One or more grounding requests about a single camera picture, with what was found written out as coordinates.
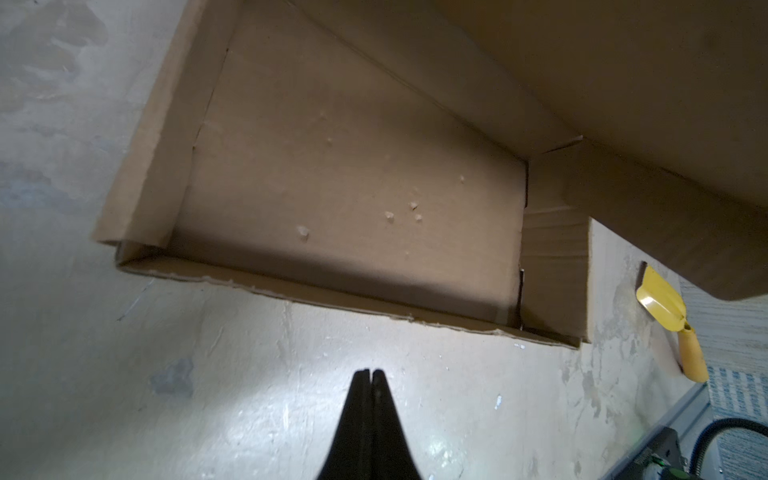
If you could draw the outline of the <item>brown cardboard box sheet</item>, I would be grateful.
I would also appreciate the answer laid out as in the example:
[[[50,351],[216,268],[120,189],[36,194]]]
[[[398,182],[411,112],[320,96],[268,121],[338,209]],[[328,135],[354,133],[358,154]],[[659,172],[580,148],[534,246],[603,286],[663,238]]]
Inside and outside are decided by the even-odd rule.
[[[767,291],[763,1],[191,1],[93,237],[135,274],[578,346],[601,223]]]

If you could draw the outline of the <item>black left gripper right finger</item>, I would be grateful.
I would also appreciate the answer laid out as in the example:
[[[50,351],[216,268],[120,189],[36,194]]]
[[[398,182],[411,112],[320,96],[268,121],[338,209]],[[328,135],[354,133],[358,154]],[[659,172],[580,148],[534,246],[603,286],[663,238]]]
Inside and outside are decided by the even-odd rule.
[[[372,478],[421,480],[383,370],[372,374],[372,405]]]

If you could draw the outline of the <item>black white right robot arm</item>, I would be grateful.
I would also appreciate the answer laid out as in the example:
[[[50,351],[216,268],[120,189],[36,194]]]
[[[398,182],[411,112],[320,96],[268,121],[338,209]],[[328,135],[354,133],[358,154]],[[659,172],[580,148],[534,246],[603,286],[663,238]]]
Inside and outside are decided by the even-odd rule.
[[[661,427],[620,460],[603,479],[683,480],[697,479],[697,476],[687,471],[677,432]]]

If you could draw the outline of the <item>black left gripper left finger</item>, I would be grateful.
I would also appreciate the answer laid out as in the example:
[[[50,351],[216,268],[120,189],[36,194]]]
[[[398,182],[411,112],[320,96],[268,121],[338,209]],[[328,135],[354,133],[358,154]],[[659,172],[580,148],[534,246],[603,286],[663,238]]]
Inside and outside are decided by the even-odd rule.
[[[368,369],[354,373],[318,479],[372,478],[373,388]]]

